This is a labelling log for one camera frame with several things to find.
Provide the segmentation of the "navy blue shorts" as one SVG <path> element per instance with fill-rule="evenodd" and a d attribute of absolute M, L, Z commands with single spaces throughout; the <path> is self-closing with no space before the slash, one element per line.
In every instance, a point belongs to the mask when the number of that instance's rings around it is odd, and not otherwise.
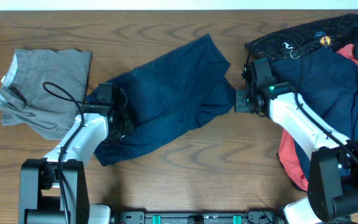
<path fill-rule="evenodd" d="M 146 155 L 229 112 L 235 103 L 235 89 L 225 77 L 230 65 L 204 35 L 112 78 L 126 94 L 136 131 L 118 144 L 101 143 L 94 152 L 100 164 Z"/>

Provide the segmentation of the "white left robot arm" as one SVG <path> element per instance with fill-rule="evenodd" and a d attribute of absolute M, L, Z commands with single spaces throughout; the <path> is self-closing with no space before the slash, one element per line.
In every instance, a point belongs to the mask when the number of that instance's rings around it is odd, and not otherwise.
<path fill-rule="evenodd" d="M 101 87 L 93 104 L 83 105 L 59 144 L 21 167 L 19 223 L 114 223 L 109 205 L 90 203 L 85 177 L 100 145 L 115 145 L 135 131 L 125 92 Z"/>

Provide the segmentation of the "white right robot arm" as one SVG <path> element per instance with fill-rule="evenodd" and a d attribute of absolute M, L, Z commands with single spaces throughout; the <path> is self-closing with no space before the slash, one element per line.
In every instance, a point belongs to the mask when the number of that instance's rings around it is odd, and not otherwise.
<path fill-rule="evenodd" d="M 285 129 L 310 160 L 307 196 L 289 203 L 275 223 L 349 223 L 358 213 L 358 140 L 320 118 L 288 82 L 242 73 L 236 112 L 267 117 Z"/>

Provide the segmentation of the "folded grey shorts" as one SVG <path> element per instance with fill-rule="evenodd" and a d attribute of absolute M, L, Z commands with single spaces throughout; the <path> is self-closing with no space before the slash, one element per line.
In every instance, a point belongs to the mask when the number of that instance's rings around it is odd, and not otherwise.
<path fill-rule="evenodd" d="M 78 111 L 63 100 L 63 88 L 83 101 L 88 84 L 92 53 L 75 49 L 24 50 L 14 52 L 0 88 L 1 123 L 27 124 L 44 139 L 64 137 Z"/>

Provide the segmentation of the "black patterned shorts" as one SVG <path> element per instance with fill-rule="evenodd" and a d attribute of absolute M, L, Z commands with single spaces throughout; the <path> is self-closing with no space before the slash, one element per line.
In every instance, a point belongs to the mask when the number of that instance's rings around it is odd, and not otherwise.
<path fill-rule="evenodd" d="M 336 52 L 358 41 L 358 14 L 322 19 L 282 29 L 245 44 L 256 59 L 296 59 L 320 49 Z"/>

